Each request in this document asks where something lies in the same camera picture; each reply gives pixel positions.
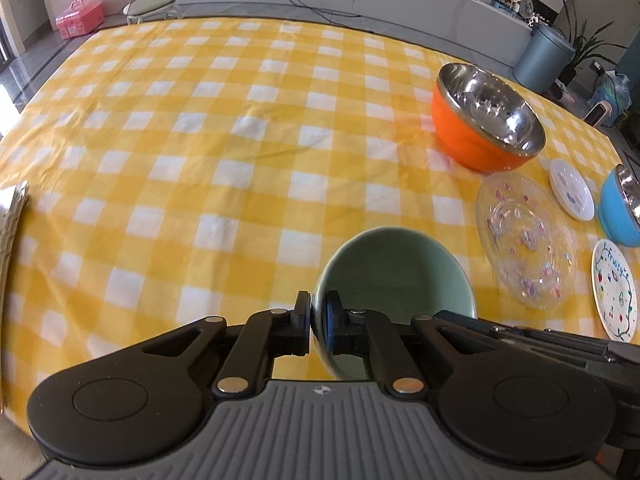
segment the clear glass plate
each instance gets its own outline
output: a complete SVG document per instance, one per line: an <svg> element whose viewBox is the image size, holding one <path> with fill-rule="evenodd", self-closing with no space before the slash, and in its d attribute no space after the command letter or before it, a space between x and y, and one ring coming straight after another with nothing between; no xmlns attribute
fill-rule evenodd
<svg viewBox="0 0 640 480"><path fill-rule="evenodd" d="M494 271L523 303L559 306L572 294L574 248L561 209L517 173L489 176L476 197L476 225Z"/></svg>

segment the painted plate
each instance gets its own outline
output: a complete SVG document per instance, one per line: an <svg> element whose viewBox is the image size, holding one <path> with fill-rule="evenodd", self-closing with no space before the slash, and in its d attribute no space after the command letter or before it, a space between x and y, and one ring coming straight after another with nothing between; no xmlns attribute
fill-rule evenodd
<svg viewBox="0 0 640 480"><path fill-rule="evenodd" d="M609 339L628 343L636 331L638 298L624 254L610 240L600 240L591 257L591 283L600 320Z"/></svg>
<svg viewBox="0 0 640 480"><path fill-rule="evenodd" d="M595 206L589 186L571 164L561 158L552 160L549 182L558 202L572 217L585 222L593 218Z"/></svg>
<svg viewBox="0 0 640 480"><path fill-rule="evenodd" d="M564 213L535 182L517 173L486 178L476 225L494 271L523 303L552 308L572 294L575 259Z"/></svg>

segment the blue bowl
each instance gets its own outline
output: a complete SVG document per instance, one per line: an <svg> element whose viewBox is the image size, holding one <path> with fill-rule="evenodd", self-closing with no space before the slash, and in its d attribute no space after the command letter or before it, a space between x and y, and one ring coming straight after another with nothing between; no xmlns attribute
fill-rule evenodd
<svg viewBox="0 0 640 480"><path fill-rule="evenodd" d="M602 184L598 219L613 243L640 247L640 226L634 215L640 185L630 170L617 165Z"/></svg>

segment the yellow checkered tablecloth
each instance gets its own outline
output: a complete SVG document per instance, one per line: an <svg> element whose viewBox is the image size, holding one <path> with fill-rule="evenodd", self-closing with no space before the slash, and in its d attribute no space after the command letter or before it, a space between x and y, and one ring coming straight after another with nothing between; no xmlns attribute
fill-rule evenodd
<svg viewBox="0 0 640 480"><path fill-rule="evenodd" d="M87 41L0 143L0 184L31 184L2 340L12 417L25 428L29 394L61 368L209 314L239 324L291 307L342 243L380 225L442 242L480 317L604 337L595 220L566 216L578 273L562 308L526 308L498 285L476 231L482 175L433 132L431 90L451 60L279 20L148 23ZM543 165L560 156L600 187L619 161L610 142L518 90L548 135L519 173L550 193ZM640 276L637 252L625 255ZM327 377L316 354L279 361L280 377Z"/></svg>

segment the metal screw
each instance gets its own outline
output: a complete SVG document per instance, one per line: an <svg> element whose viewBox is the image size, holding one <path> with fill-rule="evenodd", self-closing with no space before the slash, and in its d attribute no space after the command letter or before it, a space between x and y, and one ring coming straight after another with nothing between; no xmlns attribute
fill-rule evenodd
<svg viewBox="0 0 640 480"><path fill-rule="evenodd" d="M424 383L414 377L400 377L391 386L399 394L416 394L424 388Z"/></svg>
<svg viewBox="0 0 640 480"><path fill-rule="evenodd" d="M225 377L218 381L218 389L226 394L239 394L249 387L249 381L242 377Z"/></svg>

